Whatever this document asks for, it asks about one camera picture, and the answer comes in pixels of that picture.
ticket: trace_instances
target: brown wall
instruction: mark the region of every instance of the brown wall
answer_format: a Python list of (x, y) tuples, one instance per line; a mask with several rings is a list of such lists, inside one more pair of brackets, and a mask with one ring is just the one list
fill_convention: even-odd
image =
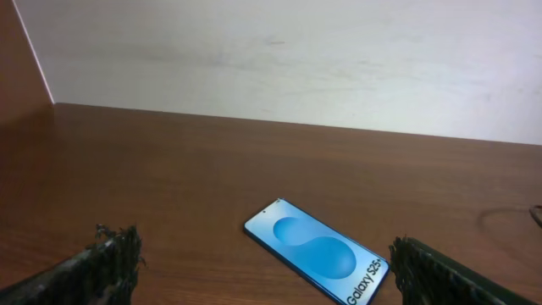
[(15, 6), (0, 0), (0, 123), (51, 105)]

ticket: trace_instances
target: smartphone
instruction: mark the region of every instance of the smartphone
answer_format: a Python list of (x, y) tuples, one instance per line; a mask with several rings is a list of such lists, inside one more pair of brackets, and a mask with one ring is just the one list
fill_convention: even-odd
[(284, 199), (250, 218), (245, 232), (339, 304), (369, 304), (386, 260)]

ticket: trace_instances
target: wood grain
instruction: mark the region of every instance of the wood grain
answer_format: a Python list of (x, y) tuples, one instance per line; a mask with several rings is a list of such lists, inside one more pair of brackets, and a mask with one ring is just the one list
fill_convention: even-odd
[(51, 107), (45, 81), (12, 0), (0, 1), (0, 123)]
[[(242, 233), (285, 197), (386, 258), (417, 237), (542, 302), (540, 185), (538, 146), (57, 104), (1, 129), (0, 286), (137, 223), (134, 304), (331, 304)], [(391, 275), (374, 304), (400, 303)]]

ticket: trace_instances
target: blue phone screen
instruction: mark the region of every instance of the blue phone screen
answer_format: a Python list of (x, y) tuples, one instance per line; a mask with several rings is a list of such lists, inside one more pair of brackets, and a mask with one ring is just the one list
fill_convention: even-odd
[(245, 228), (344, 304), (367, 304), (389, 268), (380, 256), (283, 199), (248, 220)]

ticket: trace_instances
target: phone wallpaper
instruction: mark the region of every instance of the phone wallpaper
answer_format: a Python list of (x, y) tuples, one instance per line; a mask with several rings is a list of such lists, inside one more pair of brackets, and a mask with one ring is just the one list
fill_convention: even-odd
[(388, 264), (299, 208), (279, 199), (245, 224), (308, 277), (345, 304), (367, 304)]

